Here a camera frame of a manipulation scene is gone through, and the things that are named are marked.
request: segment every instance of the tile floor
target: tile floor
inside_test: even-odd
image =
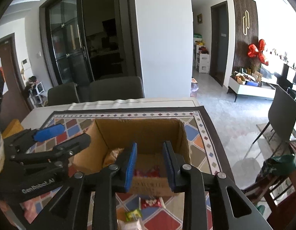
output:
[[[193,70],[198,82],[197,100],[207,110],[224,146],[236,185],[244,189],[253,184],[263,161],[272,154],[264,137],[250,146],[260,133],[257,124],[267,123],[272,100],[227,94],[210,75]],[[265,210],[264,217],[270,214]]]

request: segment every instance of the red balloon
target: red balloon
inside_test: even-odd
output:
[[[259,52],[264,51],[265,45],[266,45],[265,40],[263,39],[259,40]]]
[[[255,44],[250,44],[248,46],[248,50],[249,51],[248,51],[247,55],[249,58],[254,58],[259,54],[258,48],[256,47]]]
[[[264,56],[262,52],[258,54],[258,59],[262,64],[265,64],[268,66],[268,59]]]

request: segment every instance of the dining chair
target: dining chair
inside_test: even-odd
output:
[[[102,79],[89,85],[89,101],[127,100],[144,98],[140,77],[117,77]]]
[[[72,103],[80,103],[74,82],[55,86],[48,91],[47,106]]]
[[[272,130],[274,130],[272,137],[277,134],[281,139],[280,144],[275,149],[272,156],[274,156],[274,154],[278,151],[283,142],[289,145],[290,142],[296,141],[296,138],[291,138],[291,134],[296,122],[296,101],[280,86],[276,86],[275,89],[275,97],[268,111],[269,122],[252,143],[254,144],[266,131],[268,126],[271,125],[273,128]]]

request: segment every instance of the picture frame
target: picture frame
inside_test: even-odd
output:
[[[197,15],[197,23],[202,24],[202,14]]]

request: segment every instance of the metal screw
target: metal screw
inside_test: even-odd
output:
[[[183,164],[182,168],[185,170],[190,170],[192,168],[192,166],[189,164]]]
[[[109,166],[109,169],[110,169],[110,170],[116,170],[116,169],[118,169],[118,165],[117,165],[117,164],[111,164],[111,165]]]
[[[83,177],[83,173],[82,173],[82,172],[76,172],[76,173],[74,174],[74,177],[75,177],[76,179],[80,179],[80,178]]]
[[[226,174],[224,172],[218,172],[217,176],[221,179],[225,179],[226,178]]]
[[[54,165],[57,166],[57,167],[62,167],[63,166],[63,163],[61,161],[56,161],[54,163]]]

